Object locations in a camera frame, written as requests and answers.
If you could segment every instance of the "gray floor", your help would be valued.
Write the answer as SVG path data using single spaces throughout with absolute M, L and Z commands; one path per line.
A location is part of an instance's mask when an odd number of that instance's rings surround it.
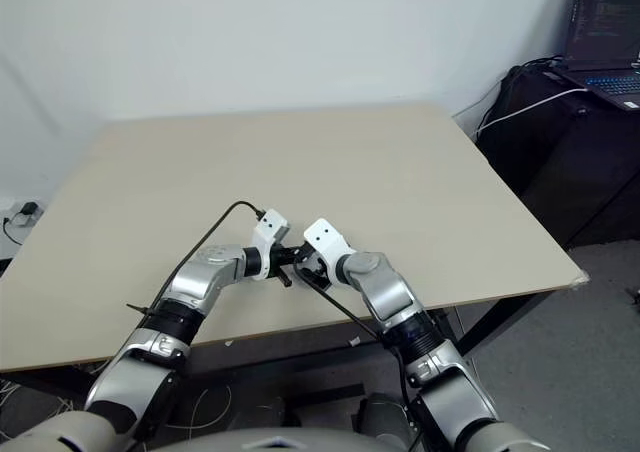
M 478 351 L 478 373 L 502 418 L 553 450 L 636 451 L 640 444 L 640 315 L 626 290 L 640 288 L 640 242 L 582 247 L 571 256 L 589 273 L 591 283 L 553 294 Z M 489 305 L 460 307 L 465 327 Z M 396 364 L 391 357 L 382 357 L 280 378 L 255 389 L 243 387 L 234 390 L 229 416 L 256 394 L 267 400 L 283 390 L 300 393 L 354 382 L 362 382 L 367 392 L 397 393 Z M 54 407 L 51 398 L 18 392 L 0 416 L 0 429 L 12 434 L 46 417 Z M 221 389 L 203 400 L 196 422 L 216 417 L 225 394 Z M 305 425 L 348 429 L 359 400 L 308 407 L 298 413 Z M 189 403 L 185 410 L 192 410 Z M 174 437 L 184 435 L 184 431 L 173 431 Z

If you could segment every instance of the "laptop screen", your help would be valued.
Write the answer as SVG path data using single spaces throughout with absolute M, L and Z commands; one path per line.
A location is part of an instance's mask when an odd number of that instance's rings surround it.
M 639 54 L 640 0 L 573 0 L 567 64 L 629 67 Z

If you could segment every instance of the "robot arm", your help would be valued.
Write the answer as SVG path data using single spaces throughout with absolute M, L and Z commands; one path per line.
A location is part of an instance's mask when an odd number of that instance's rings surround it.
M 222 289 L 248 277 L 278 277 L 290 285 L 280 268 L 297 252 L 280 244 L 288 231 L 288 222 L 271 209 L 260 216 L 250 247 L 198 250 L 151 308 L 132 307 L 144 318 L 94 383 L 85 411 L 47 420 L 2 451 L 121 451 L 151 437 L 178 396 L 191 342 Z
M 382 343 L 417 389 L 408 406 L 430 450 L 549 450 L 499 420 L 455 346 L 383 254 L 355 251 L 324 219 L 305 231 L 302 247 L 286 248 L 280 241 L 287 221 L 274 210 L 259 220 L 251 247 L 200 249 L 151 308 L 136 308 L 144 318 L 95 382 L 85 411 L 47 420 L 7 442 L 2 452 L 115 452 L 146 440 L 171 410 L 191 342 L 222 288 L 248 277 L 278 277 L 290 285 L 281 269 L 288 264 L 316 289 L 347 284 L 360 292 Z
M 362 294 L 385 347 L 404 364 L 410 404 L 433 451 L 534 452 L 546 446 L 501 422 L 492 400 L 453 343 L 444 339 L 411 288 L 384 254 L 356 252 L 329 222 L 304 234 L 305 280 L 328 288 L 348 284 Z

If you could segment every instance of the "black cabinet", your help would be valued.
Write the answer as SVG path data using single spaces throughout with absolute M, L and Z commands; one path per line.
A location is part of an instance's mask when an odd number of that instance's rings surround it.
M 543 72 L 516 79 L 488 121 L 573 88 Z M 640 238 L 639 114 L 578 92 L 485 129 L 477 146 L 561 245 Z

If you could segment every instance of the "laptop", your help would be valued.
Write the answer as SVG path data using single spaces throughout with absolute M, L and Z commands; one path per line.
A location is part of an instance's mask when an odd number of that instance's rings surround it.
M 640 112 L 640 0 L 573 0 L 555 72 L 623 110 Z

